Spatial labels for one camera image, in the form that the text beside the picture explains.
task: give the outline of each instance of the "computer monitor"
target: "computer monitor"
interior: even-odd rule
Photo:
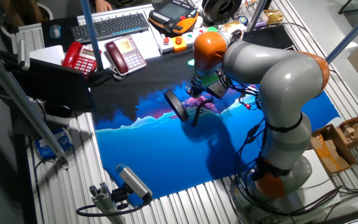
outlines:
[[[17,61],[16,54],[0,50],[0,56]],[[28,71],[12,74],[29,97],[64,105],[77,112],[91,112],[94,109],[88,85],[79,70],[31,59]]]

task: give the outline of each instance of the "black keyboard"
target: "black keyboard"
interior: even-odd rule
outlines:
[[[140,13],[94,23],[98,40],[106,40],[124,34],[147,30],[148,28],[147,21],[143,14]],[[74,41],[82,44],[91,42],[86,25],[72,27],[71,33],[73,34]]]

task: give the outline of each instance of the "white desk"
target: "white desk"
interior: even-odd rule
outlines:
[[[305,26],[288,0],[274,1],[271,7],[280,9],[283,12],[286,18],[284,22],[294,22]],[[134,12],[141,12],[147,16],[151,9],[151,5],[146,5],[103,12],[95,14],[94,20],[103,20],[107,17]],[[244,12],[248,18],[250,18],[251,13],[253,13],[253,9]],[[79,24],[84,23],[83,17],[78,17],[78,21]],[[326,55],[306,32],[292,26],[286,28],[295,45],[301,51],[310,52],[322,57]],[[150,28],[149,31],[143,34],[135,34],[133,36],[135,38],[139,36],[139,39],[141,39],[140,36],[147,37],[148,41],[144,46],[137,42],[142,55],[146,56],[144,52],[152,50],[150,56],[147,57],[158,56],[155,48],[156,44],[152,40],[153,37],[155,41],[158,39],[158,33],[156,34],[153,28]],[[20,32],[12,39],[12,43],[16,43],[21,38],[29,42],[31,49],[35,50],[44,47],[40,24],[21,27]],[[358,101],[340,76],[331,75],[326,87],[326,93],[344,119],[358,115]],[[53,166],[52,163],[46,163],[37,169],[37,177],[40,180],[40,201],[38,200],[38,193],[35,188],[35,174],[33,172],[33,165],[38,163],[39,159],[30,149],[27,150],[38,223],[42,223],[41,210],[45,223],[109,223],[107,218],[85,218],[79,217],[75,213],[78,207],[92,204],[91,194],[88,190],[90,185],[106,182],[110,190],[116,188],[115,183],[110,180],[107,172],[102,167],[91,114],[85,113],[71,119],[70,133],[75,145],[74,150],[67,152],[70,168],[63,170],[59,163],[56,166]],[[152,202],[151,206],[147,206],[138,212],[124,215],[124,218],[127,223],[241,223],[231,205],[228,194],[230,183],[230,177],[207,182],[188,190],[156,199]],[[339,177],[334,179],[333,184],[344,184],[350,188],[358,188],[358,163],[352,166],[351,169],[342,172]],[[332,188],[332,184],[322,185],[322,187],[321,191],[326,192]],[[348,200],[337,206],[336,209],[349,205],[356,200],[358,198]],[[329,209],[325,208],[324,211],[319,210],[319,214],[311,213],[300,218],[295,218],[296,222],[308,222],[319,215],[327,214]],[[263,218],[262,222],[291,223],[290,220],[275,215]]]

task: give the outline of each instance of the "green object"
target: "green object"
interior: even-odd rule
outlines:
[[[194,67],[194,59],[191,59],[190,61],[188,61],[187,66],[189,66],[189,68],[193,68]]]
[[[218,81],[219,77],[216,75],[216,73],[212,73],[206,77],[203,77],[203,86],[210,86]]]
[[[209,27],[208,29],[206,29],[207,32],[217,32],[218,29],[216,27]]]

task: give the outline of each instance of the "black fabric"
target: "black fabric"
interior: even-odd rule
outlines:
[[[60,25],[60,38],[53,40],[49,37],[50,27],[53,25]],[[76,16],[67,17],[63,19],[54,19],[51,21],[46,21],[42,23],[42,35],[44,36],[45,47],[52,47],[56,45],[63,46],[63,51],[67,52],[71,43],[73,43],[73,35],[71,34],[71,28],[78,26],[78,21]]]
[[[284,26],[275,26],[246,32],[242,40],[252,44],[273,47],[276,49],[285,49],[293,45],[293,42],[285,31]]]
[[[253,44],[280,49],[293,45],[283,27],[254,31],[246,40]],[[175,88],[179,83],[190,84],[193,69],[187,66],[187,61],[191,59],[192,50],[150,58],[146,60],[145,68],[129,75],[121,82],[112,79],[98,87],[91,87],[96,108],[95,124],[101,119],[112,121],[117,111],[122,111],[123,115],[135,121],[136,106],[141,98],[146,98],[148,94],[156,91]]]

